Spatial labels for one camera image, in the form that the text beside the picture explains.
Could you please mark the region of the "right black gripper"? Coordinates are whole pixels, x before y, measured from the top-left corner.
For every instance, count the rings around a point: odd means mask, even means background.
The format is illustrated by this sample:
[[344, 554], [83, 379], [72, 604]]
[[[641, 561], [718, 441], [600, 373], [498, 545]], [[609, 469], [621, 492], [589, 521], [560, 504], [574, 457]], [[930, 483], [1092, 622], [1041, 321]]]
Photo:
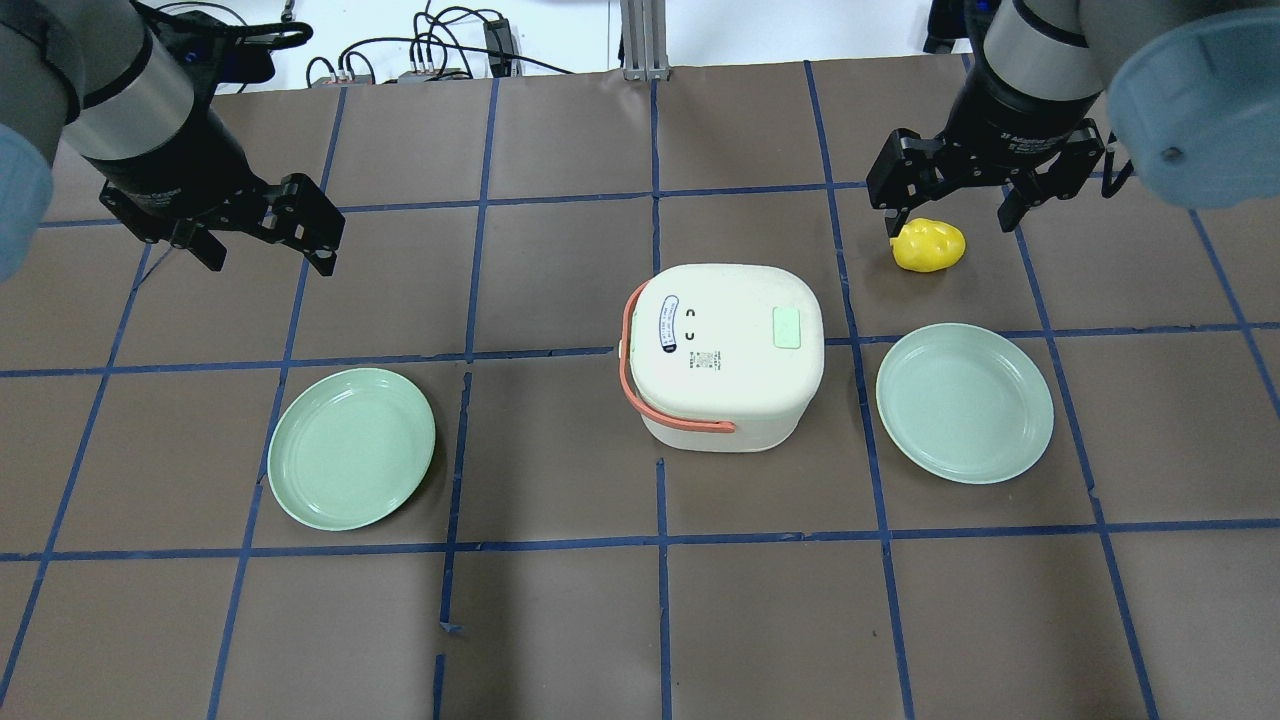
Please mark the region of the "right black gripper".
[[1101, 193], [1111, 199], [1137, 174], [1132, 160], [1116, 167], [1117, 138], [1102, 138], [1085, 118], [1042, 156], [983, 155], [954, 138], [923, 138], [906, 128], [892, 131], [867, 174], [869, 204], [884, 213], [890, 240], [899, 237], [909, 215], [925, 202], [957, 190], [1010, 190], [997, 210], [1002, 232], [1015, 232], [1029, 210], [1057, 199], [1074, 199], [1100, 170]]

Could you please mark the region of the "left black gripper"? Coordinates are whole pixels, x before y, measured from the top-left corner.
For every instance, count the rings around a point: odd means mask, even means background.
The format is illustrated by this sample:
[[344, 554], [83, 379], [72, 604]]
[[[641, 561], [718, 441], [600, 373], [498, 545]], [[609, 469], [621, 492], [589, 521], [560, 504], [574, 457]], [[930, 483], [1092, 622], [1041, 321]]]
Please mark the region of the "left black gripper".
[[319, 275], [332, 277], [346, 228], [344, 215], [303, 173], [276, 184], [256, 179], [200, 211], [150, 208], [110, 181], [99, 200], [137, 240], [184, 250], [211, 272], [220, 272], [227, 260], [227, 247], [214, 234], [224, 231], [292, 249]]

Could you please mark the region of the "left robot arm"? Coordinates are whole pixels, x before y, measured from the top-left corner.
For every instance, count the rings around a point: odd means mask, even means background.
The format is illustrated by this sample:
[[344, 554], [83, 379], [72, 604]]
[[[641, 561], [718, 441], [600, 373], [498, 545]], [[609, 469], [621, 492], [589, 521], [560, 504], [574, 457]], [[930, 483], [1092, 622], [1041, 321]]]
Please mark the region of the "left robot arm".
[[68, 145], [104, 177], [100, 202], [137, 240], [219, 272], [218, 232], [239, 232], [335, 270], [346, 219], [303, 173], [256, 176], [211, 101], [230, 81], [274, 74], [270, 55], [314, 28], [228, 26], [138, 1], [3, 4], [3, 277], [24, 264]]

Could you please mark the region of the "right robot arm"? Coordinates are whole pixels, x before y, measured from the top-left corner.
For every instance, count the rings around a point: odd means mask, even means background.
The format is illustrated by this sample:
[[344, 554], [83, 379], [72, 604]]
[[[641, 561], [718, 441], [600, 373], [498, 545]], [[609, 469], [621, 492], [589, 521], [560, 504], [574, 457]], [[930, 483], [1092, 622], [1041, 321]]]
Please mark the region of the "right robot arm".
[[1096, 169], [1166, 204], [1277, 195], [1275, 1], [933, 1], [925, 50], [972, 45], [933, 137], [893, 129], [867, 176], [888, 236], [961, 188], [1007, 186], [1002, 231]]

